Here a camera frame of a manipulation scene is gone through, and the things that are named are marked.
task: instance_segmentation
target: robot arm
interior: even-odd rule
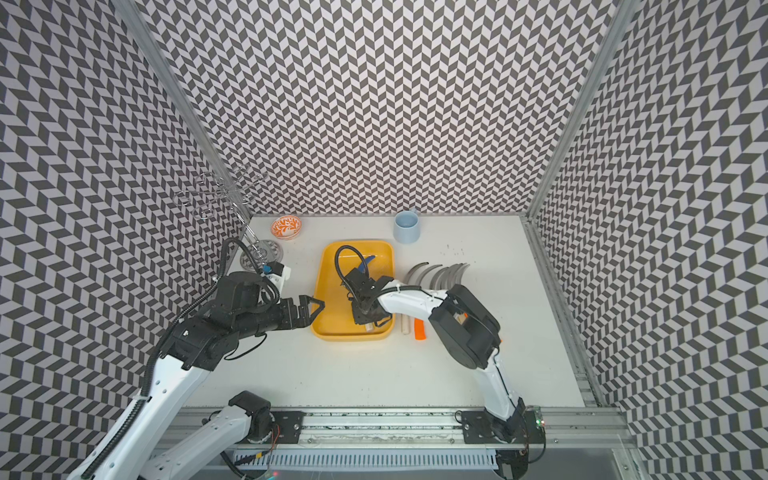
[[[511,442],[521,431],[525,403],[503,373],[500,326],[465,286],[424,290],[387,276],[373,280],[356,268],[342,280],[352,293],[356,323],[377,323],[395,313],[429,319],[451,357],[473,371],[496,437]]]
[[[148,395],[134,397],[96,449],[70,473],[70,480],[134,480],[139,475],[153,480],[189,478],[247,435],[264,437],[270,433],[271,421],[265,418],[269,403],[243,392],[230,401],[226,413],[222,411],[214,422],[182,442],[183,448],[167,452],[163,462],[147,462],[190,395],[222,358],[237,348],[240,339],[307,327],[323,310],[323,302],[306,295],[299,297],[298,306],[293,299],[280,299],[280,287],[290,269],[278,263],[270,265],[273,273],[267,277],[269,284],[260,273],[230,273],[218,281],[215,300],[171,326],[156,347],[159,357],[151,372]],[[274,289],[271,301],[265,301],[270,297],[265,293],[267,287]],[[312,304],[318,306],[314,312]],[[174,461],[165,462],[171,456]]]

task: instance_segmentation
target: blue object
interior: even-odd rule
[[[374,258],[376,258],[376,255],[371,255],[370,257],[366,258],[364,261],[360,262],[360,266],[358,266],[357,269],[360,270],[361,272],[365,272],[366,269],[364,269],[362,266],[368,265],[369,263],[371,263],[371,260],[373,260]]]
[[[413,243],[421,235],[421,226],[419,225],[419,215],[416,209],[405,210],[395,215],[395,230],[393,232],[395,240],[400,243]]]

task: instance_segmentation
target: black and white wallpaper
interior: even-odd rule
[[[255,210],[523,211],[612,0],[138,0]]]
[[[0,22],[0,478],[39,478],[119,416],[237,228],[171,202],[206,168],[106,1]]]
[[[655,478],[768,478],[768,5],[647,0],[536,219]]]

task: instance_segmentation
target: small bowl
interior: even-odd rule
[[[272,235],[280,240],[292,240],[301,231],[301,219],[296,215],[285,215],[272,222]]]

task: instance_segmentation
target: blue mug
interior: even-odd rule
[[[419,215],[416,214],[415,208],[395,215],[395,240],[400,243],[413,243],[419,239],[421,233]]]

